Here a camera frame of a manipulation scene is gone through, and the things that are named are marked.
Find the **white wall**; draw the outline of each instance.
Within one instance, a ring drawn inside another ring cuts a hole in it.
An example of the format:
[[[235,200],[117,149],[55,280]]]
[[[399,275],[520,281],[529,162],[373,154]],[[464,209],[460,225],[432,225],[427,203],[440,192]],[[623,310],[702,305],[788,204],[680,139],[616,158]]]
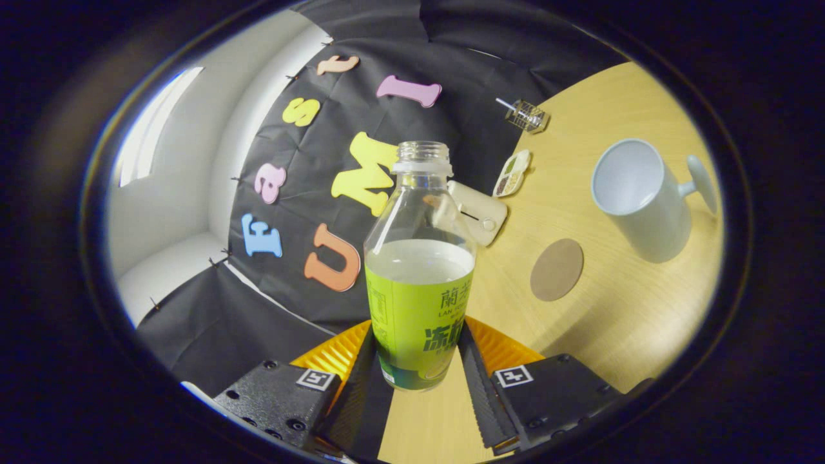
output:
[[[109,245],[116,277],[148,256],[209,229],[212,164],[229,118],[262,68],[308,27],[318,29],[298,13],[284,11],[193,63],[204,70],[172,110],[158,141],[152,173],[112,188]],[[217,236],[225,241],[227,235]]]
[[[175,288],[225,255],[235,181],[272,103],[328,41],[301,15],[269,17],[193,65],[203,72],[163,128],[152,173],[109,200],[111,265],[137,325]]]
[[[203,232],[153,254],[127,271],[117,281],[117,288],[132,324],[140,323],[152,309],[152,301],[160,303],[208,268],[210,258],[216,263],[226,258],[221,252],[225,246],[210,232]]]

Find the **foam letter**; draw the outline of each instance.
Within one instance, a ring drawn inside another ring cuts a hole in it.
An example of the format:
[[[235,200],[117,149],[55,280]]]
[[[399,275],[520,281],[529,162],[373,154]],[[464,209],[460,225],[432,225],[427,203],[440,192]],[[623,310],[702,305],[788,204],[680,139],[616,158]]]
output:
[[[327,246],[339,253],[346,260],[346,264],[344,270],[338,272],[321,263],[318,255],[312,252],[307,257],[307,262],[304,265],[304,276],[308,279],[315,279],[334,291],[349,290],[356,283],[358,272],[361,271],[361,256],[358,254],[358,250],[344,240],[330,234],[326,224],[319,225],[318,229],[315,230],[313,244],[315,248]]]
[[[332,181],[332,196],[346,195],[370,208],[373,216],[380,215],[387,204],[387,194],[366,189],[393,186],[393,179],[378,165],[389,169],[398,161],[397,151],[397,146],[373,140],[365,132],[356,134],[350,144],[350,153],[361,167],[338,173]]]
[[[241,228],[243,245],[249,256],[263,252],[281,257],[281,234],[278,233],[278,229],[273,227],[269,234],[264,234],[263,231],[269,229],[269,225],[262,221],[252,222],[252,215],[249,213],[241,217]]]
[[[349,59],[343,61],[339,60],[339,58],[341,58],[341,56],[334,54],[329,59],[318,63],[318,70],[315,73],[319,76],[327,71],[330,73],[345,73],[355,68],[356,64],[358,64],[357,56],[351,56]]]
[[[298,127],[304,127],[315,119],[315,115],[318,114],[320,109],[321,103],[318,100],[313,99],[305,102],[303,98],[296,98],[286,106],[281,117],[284,118],[284,122],[290,124],[294,122]]]
[[[261,194],[263,201],[267,205],[275,203],[278,197],[278,187],[284,185],[286,180],[286,169],[276,168],[269,163],[264,163],[258,174],[255,176],[255,192]]]
[[[375,92],[376,97],[383,97],[384,95],[395,95],[398,97],[409,98],[421,103],[422,107],[429,108],[436,103],[438,95],[441,93],[441,85],[433,83],[430,85],[421,85],[420,83],[409,83],[400,80],[390,74],[387,76],[378,90]]]

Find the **black cloth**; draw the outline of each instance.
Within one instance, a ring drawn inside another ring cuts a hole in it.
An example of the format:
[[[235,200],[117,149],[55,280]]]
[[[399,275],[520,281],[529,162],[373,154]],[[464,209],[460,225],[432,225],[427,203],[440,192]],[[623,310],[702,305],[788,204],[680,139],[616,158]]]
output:
[[[355,55],[360,63],[345,73],[318,76],[316,64],[333,55]],[[402,97],[376,97],[376,89],[390,74],[415,83],[439,83],[443,90],[429,108]],[[415,39],[335,40],[277,98],[252,143],[233,204],[230,262],[267,295],[327,329],[340,332],[369,319],[363,270],[356,284],[340,293],[304,276],[312,252],[331,268],[343,268],[340,255],[313,244],[322,223],[358,249],[363,262],[361,247],[375,217],[367,206],[331,193],[336,175],[361,167],[350,154],[356,134],[364,131],[389,144],[444,142],[450,148],[454,179],[489,194],[521,135],[519,128],[504,121],[506,110],[496,97],[540,102],[543,95],[526,69],[465,48]],[[282,119],[287,104],[299,97],[321,104],[305,127]],[[264,163],[287,172],[271,205],[254,190]],[[384,189],[388,194],[392,190]],[[241,226],[247,213],[278,229],[280,258],[271,253],[247,256]]]
[[[627,61],[524,0],[310,0],[293,9],[336,40],[409,37],[496,55],[530,71],[539,102]]]
[[[238,280],[225,265],[178,287],[140,322],[138,335],[181,381],[216,396],[259,362],[290,362],[330,339]]]

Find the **orange ridged plate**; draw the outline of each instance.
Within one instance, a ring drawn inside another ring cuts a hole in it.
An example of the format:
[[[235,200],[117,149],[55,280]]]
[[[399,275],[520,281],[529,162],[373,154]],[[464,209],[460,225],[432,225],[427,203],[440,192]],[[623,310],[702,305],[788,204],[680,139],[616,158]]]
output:
[[[483,322],[469,316],[465,317],[464,321],[478,346],[478,352],[481,353],[488,376],[500,369],[541,361],[545,358]]]
[[[366,320],[312,348],[290,364],[306,369],[338,374],[341,377],[341,386],[338,387],[335,397],[332,398],[332,404],[334,405],[347,383],[350,372],[352,372],[352,366],[356,363],[358,351],[361,349],[369,330],[370,321]]]

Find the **letter m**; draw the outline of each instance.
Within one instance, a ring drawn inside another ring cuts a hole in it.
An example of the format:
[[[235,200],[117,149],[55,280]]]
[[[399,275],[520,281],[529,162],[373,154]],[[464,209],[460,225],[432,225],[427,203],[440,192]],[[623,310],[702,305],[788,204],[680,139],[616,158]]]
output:
[[[389,197],[385,192],[373,193],[367,189],[393,186],[393,179],[379,165],[389,169],[398,161],[397,151],[396,145],[373,140],[365,132],[356,134],[350,153],[361,167],[338,173],[332,181],[332,196],[346,195],[370,208],[373,216],[380,215]]]

